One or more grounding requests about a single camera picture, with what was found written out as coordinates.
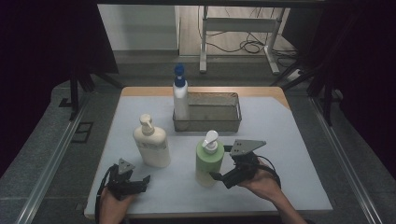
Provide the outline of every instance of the blue bottle cap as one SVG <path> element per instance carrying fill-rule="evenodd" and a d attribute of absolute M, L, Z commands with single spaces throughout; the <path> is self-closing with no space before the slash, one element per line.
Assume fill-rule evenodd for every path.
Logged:
<path fill-rule="evenodd" d="M 175 86 L 184 87 L 186 85 L 186 79 L 183 77 L 184 66 L 182 63 L 178 63 L 175 67 Z"/>

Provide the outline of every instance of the white wall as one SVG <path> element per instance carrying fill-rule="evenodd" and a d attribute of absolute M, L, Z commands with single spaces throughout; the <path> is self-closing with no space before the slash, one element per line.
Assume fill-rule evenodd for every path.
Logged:
<path fill-rule="evenodd" d="M 113 50 L 178 49 L 178 6 L 98 7 Z"/>

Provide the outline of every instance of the pump dispenser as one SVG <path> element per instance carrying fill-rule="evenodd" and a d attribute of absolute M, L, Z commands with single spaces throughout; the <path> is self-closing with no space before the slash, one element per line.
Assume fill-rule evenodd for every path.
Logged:
<path fill-rule="evenodd" d="M 166 167 L 171 162 L 164 129 L 152 125 L 151 116 L 140 116 L 142 126 L 134 130 L 134 140 L 145 164 Z"/>
<path fill-rule="evenodd" d="M 195 177 L 204 187 L 211 187 L 217 182 L 209 172 L 219 172 L 224 156 L 224 145 L 218 138 L 219 134 L 211 130 L 196 148 Z"/>
<path fill-rule="evenodd" d="M 175 81 L 173 84 L 175 120 L 189 120 L 188 83 L 184 78 L 184 66 L 178 63 L 175 67 Z"/>

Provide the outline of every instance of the person's left hand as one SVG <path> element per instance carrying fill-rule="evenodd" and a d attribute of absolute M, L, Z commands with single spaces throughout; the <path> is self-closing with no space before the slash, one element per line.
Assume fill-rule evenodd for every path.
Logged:
<path fill-rule="evenodd" d="M 137 194 L 128 195 L 124 200 L 117 200 L 111 192 L 104 188 L 100 202 L 100 224 L 119 224 L 125 217 L 129 205 L 137 197 Z"/>

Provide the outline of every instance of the white pump head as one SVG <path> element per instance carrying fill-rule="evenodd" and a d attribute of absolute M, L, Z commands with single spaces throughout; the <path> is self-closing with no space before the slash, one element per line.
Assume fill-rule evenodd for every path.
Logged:
<path fill-rule="evenodd" d="M 218 137 L 219 137 L 219 134 L 214 130 L 210 130 L 209 132 L 207 132 L 206 138 L 205 138 L 204 142 L 202 143 L 202 147 L 205 148 L 205 151 L 207 153 L 213 154 L 217 151 L 218 142 L 216 140 L 218 140 Z"/>
<path fill-rule="evenodd" d="M 142 133 L 144 135 L 151 135 L 154 133 L 154 127 L 151 125 L 152 119 L 148 114 L 140 116 L 140 124 L 142 125 Z"/>

